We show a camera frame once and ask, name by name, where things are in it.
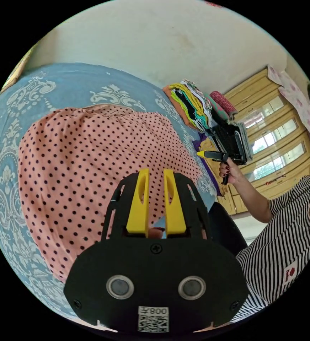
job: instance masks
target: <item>white wall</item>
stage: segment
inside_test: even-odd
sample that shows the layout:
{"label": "white wall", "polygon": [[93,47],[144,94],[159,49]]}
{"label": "white wall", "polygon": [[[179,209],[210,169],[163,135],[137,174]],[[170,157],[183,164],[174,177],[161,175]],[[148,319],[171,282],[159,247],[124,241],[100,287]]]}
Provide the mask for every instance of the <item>white wall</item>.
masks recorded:
{"label": "white wall", "polygon": [[159,87],[182,78],[226,92],[285,50],[262,29],[200,0],[115,0],[92,7],[46,35],[27,68],[56,62],[101,64]]}

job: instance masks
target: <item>pink fabric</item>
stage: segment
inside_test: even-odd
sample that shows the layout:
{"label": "pink fabric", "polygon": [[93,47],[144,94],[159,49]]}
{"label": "pink fabric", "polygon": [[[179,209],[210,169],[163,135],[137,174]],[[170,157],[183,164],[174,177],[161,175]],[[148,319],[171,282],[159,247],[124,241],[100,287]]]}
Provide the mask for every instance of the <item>pink fabric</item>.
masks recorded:
{"label": "pink fabric", "polygon": [[270,65],[268,65],[268,78],[281,85],[278,88],[279,92],[296,109],[301,122],[310,134],[310,103],[297,84],[285,71],[278,72]]}
{"label": "pink fabric", "polygon": [[214,7],[219,7],[219,8],[222,8],[222,6],[220,6],[220,5],[217,5],[217,4],[214,4],[214,3],[212,3],[212,2],[209,2],[209,1],[205,1],[208,5],[212,5],[212,6],[214,6]]}
{"label": "pink fabric", "polygon": [[77,255],[101,240],[109,200],[123,177],[150,170],[150,227],[164,215],[163,169],[195,183],[200,168],[159,113],[96,105],[54,111],[19,146],[26,224],[47,266],[65,282]]}
{"label": "pink fabric", "polygon": [[219,91],[211,92],[210,96],[213,98],[215,102],[217,102],[226,111],[226,113],[230,117],[237,113],[236,108]]}

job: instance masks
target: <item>blue bedsheet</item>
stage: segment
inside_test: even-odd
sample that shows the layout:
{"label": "blue bedsheet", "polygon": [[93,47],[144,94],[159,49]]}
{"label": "blue bedsheet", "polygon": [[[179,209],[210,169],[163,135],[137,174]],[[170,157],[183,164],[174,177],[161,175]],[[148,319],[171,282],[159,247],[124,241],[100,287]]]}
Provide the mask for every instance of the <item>blue bedsheet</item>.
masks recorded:
{"label": "blue bedsheet", "polygon": [[[216,190],[192,145],[198,133],[184,125],[161,89],[128,73],[88,64],[52,64],[24,74],[0,95],[0,247],[25,286],[63,317],[75,317],[64,285],[48,270],[21,211],[18,193],[18,145],[27,129],[49,111],[114,103],[136,111],[159,112],[170,119],[203,176],[198,190],[209,209]],[[157,223],[164,226],[164,220]]]}

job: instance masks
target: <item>wooden cabinet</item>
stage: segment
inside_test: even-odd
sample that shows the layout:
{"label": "wooden cabinet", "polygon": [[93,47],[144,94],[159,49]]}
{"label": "wooden cabinet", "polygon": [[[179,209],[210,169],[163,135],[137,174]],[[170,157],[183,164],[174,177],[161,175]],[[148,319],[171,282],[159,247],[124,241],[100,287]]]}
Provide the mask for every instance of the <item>wooden cabinet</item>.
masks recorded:
{"label": "wooden cabinet", "polygon": [[[247,128],[253,161],[242,173],[268,199],[293,187],[310,174],[310,140],[296,109],[267,78],[267,69],[225,94],[235,106],[237,122]],[[247,209],[233,185],[224,186],[218,201],[230,215]]]}

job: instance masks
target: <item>purple cloth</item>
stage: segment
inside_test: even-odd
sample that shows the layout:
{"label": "purple cloth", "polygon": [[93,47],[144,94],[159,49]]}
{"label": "purple cloth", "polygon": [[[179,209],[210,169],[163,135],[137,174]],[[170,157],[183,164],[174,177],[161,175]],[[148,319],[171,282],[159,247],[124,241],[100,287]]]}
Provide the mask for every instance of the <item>purple cloth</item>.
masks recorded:
{"label": "purple cloth", "polygon": [[[200,139],[199,140],[195,140],[193,141],[193,146],[194,146],[194,149],[199,152],[200,149],[200,144],[202,141],[205,141],[207,139],[207,136],[203,133],[199,133],[199,137]],[[210,179],[212,180],[212,183],[215,187],[215,189],[217,190],[217,195],[218,196],[223,196],[220,192],[220,189],[219,189],[219,184],[217,182],[217,180],[215,179],[214,175],[212,174],[210,168],[208,167],[208,164],[206,163],[205,159],[203,159],[202,157],[200,158],[202,164],[204,165],[205,169],[207,170],[207,174],[209,175]]]}

